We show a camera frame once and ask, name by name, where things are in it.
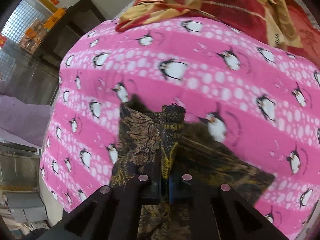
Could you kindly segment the red and cream floral blanket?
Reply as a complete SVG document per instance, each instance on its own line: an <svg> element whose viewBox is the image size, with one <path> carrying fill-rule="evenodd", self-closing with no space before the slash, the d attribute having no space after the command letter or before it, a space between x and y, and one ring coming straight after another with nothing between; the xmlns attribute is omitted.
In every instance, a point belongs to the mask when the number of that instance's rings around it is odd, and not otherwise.
<svg viewBox="0 0 320 240"><path fill-rule="evenodd" d="M319 28L301 0L135 0L116 31L179 16L220 21L256 40L319 65Z"/></svg>

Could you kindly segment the brown floral batik shirt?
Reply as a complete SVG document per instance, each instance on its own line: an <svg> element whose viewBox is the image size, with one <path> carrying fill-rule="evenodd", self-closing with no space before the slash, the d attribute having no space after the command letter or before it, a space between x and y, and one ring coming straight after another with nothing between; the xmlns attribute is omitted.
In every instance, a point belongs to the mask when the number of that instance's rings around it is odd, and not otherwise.
<svg viewBox="0 0 320 240"><path fill-rule="evenodd" d="M165 180L181 166L207 185L231 185L249 204L255 204L274 175L242 161L216 141L204 124L185 122L184 116L185 109L175 104L164 105L160 112L152 112L141 103L122 104L118 160L111 186L126 184L159 159Z"/></svg>

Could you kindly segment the orange box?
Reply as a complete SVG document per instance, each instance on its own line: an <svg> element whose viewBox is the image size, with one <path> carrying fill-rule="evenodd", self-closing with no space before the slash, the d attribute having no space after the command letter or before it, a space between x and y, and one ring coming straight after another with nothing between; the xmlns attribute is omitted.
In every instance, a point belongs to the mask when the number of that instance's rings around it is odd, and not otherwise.
<svg viewBox="0 0 320 240"><path fill-rule="evenodd" d="M66 13L66 10L64 8L59 8L55 13L46 20L43 27L47 30L50 30L53 28L53 26L60 20L60 18Z"/></svg>

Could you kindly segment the dark wooden footboard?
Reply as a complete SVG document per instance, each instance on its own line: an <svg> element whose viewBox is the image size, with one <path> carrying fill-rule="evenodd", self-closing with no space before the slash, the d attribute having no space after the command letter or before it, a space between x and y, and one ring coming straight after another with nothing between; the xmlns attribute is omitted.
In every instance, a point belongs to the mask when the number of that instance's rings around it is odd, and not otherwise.
<svg viewBox="0 0 320 240"><path fill-rule="evenodd" d="M91 0L80 0L69 7L41 41L33 57L41 63L59 68L74 44L106 18Z"/></svg>

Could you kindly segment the glass block window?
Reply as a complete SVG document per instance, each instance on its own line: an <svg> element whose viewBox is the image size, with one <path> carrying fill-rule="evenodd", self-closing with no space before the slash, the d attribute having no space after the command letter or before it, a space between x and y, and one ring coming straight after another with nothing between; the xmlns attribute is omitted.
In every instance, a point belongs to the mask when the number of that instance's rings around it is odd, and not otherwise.
<svg viewBox="0 0 320 240"><path fill-rule="evenodd" d="M44 15L29 2L22 0L7 20L1 34L18 44L25 31L35 20L44 20Z"/></svg>

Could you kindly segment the pink penguin bed sheet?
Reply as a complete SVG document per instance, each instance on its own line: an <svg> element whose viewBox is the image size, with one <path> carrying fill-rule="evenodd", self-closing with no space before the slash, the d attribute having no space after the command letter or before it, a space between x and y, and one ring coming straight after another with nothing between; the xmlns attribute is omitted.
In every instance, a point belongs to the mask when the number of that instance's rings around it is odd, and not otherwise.
<svg viewBox="0 0 320 240"><path fill-rule="evenodd" d="M275 181L257 209L289 239L319 199L319 71L223 23L178 17L123 33L106 21L60 65L40 172L71 211L108 184L120 157L120 105L175 103Z"/></svg>

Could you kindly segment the person in lilac shirt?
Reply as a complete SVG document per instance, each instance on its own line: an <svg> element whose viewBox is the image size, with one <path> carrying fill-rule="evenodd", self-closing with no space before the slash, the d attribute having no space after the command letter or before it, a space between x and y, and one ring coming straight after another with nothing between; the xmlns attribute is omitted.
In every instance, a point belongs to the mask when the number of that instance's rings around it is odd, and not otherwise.
<svg viewBox="0 0 320 240"><path fill-rule="evenodd" d="M53 107L1 95L1 140L41 148Z"/></svg>

